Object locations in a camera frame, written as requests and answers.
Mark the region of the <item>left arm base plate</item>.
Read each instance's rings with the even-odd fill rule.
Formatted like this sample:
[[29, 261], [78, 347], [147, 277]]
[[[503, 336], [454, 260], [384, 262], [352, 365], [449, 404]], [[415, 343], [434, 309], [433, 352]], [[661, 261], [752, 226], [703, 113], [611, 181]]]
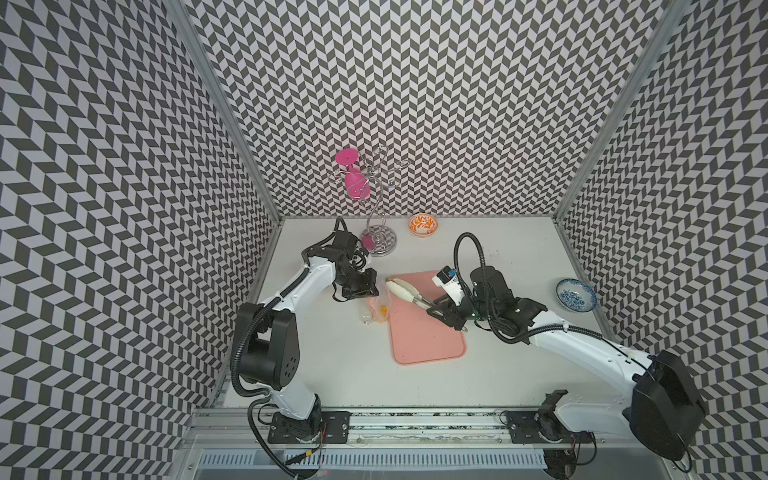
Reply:
[[350, 432], [349, 411], [315, 412], [308, 419], [296, 420], [276, 412], [268, 434], [270, 444], [346, 444]]

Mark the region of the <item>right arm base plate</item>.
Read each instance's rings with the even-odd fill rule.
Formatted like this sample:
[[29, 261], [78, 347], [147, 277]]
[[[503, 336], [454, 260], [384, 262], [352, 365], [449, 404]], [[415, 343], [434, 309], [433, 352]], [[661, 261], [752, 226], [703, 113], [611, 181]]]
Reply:
[[567, 430], [553, 414], [536, 411], [505, 410], [499, 415], [513, 444], [591, 444], [593, 435], [587, 431]]

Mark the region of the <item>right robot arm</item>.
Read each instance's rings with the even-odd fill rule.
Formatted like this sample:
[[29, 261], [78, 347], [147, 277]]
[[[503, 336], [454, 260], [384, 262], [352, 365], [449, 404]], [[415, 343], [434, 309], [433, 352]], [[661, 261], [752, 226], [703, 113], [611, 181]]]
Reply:
[[691, 460], [691, 445], [708, 411], [679, 356], [625, 347], [567, 321], [538, 301], [515, 295], [503, 274], [487, 264], [475, 234], [458, 236], [453, 260], [458, 260], [466, 240], [475, 247], [478, 267], [469, 275], [462, 274], [458, 263], [439, 270], [433, 281], [444, 294], [428, 302], [428, 314], [454, 330], [473, 321], [506, 345], [554, 353], [616, 392], [613, 399], [592, 401], [577, 399], [567, 389], [548, 393], [534, 415], [542, 440], [555, 444], [569, 434], [631, 434], [664, 459]]

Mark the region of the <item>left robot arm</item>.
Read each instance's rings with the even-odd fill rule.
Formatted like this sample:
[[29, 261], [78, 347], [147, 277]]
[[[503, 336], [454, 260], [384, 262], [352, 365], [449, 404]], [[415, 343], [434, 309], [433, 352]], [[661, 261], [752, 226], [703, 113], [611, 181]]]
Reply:
[[279, 426], [299, 441], [323, 429], [319, 396], [296, 378], [300, 363], [298, 320], [323, 290], [341, 291], [341, 303], [379, 295], [368, 249], [335, 220], [332, 232], [301, 251], [301, 269], [274, 295], [244, 303], [237, 312], [229, 371], [237, 395], [277, 406]]

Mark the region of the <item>metal tongs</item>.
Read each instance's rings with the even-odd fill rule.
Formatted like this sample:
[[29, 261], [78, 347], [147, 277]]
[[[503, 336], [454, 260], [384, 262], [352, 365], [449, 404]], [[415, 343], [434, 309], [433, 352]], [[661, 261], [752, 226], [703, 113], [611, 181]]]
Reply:
[[385, 286], [396, 297], [407, 303], [417, 305], [424, 310], [428, 310], [435, 306], [435, 304], [424, 297], [416, 287], [402, 278], [388, 277], [385, 280]]

